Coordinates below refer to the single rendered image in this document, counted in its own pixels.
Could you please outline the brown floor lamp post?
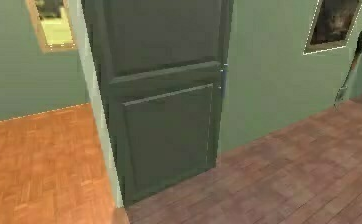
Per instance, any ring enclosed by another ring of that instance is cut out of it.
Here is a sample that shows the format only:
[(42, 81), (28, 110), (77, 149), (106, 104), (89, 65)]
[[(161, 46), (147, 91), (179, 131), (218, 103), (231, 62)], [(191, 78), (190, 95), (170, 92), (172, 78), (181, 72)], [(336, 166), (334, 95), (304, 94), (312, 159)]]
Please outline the brown floor lamp post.
[(357, 66), (357, 63), (358, 63), (358, 60), (359, 60), (361, 54), (362, 54), (362, 31), (358, 35), (357, 42), (356, 42), (356, 48), (353, 53), (353, 59), (350, 63), (348, 73), (335, 96), (334, 103), (333, 103), (333, 107), (335, 109), (338, 109), (338, 105), (341, 103), (341, 101), (343, 100), (344, 96), (347, 93), (349, 80), (351, 78), (352, 72), (355, 70), (355, 68)]

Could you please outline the wooden framed yellow picture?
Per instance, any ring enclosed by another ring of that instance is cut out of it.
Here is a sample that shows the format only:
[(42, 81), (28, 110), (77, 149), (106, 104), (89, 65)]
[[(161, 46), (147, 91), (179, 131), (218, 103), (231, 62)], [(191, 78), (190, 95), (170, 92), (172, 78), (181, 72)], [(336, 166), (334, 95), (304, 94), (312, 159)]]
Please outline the wooden framed yellow picture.
[(43, 53), (76, 49), (68, 0), (24, 0)]

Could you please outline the dark green panelled room door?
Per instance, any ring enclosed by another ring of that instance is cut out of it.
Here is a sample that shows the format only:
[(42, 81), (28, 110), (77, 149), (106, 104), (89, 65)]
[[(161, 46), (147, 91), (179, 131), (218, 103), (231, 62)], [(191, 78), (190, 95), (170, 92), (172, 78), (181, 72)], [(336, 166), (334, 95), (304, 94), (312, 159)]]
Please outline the dark green panelled room door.
[(81, 0), (124, 206), (216, 165), (234, 0)]

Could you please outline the wooden framed dark picture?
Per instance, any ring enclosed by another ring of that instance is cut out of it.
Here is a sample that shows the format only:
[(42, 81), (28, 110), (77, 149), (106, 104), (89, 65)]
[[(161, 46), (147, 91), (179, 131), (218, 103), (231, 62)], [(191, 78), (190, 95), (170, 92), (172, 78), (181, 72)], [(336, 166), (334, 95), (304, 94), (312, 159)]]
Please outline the wooden framed dark picture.
[(345, 47), (361, 7), (362, 0), (317, 0), (303, 54)]

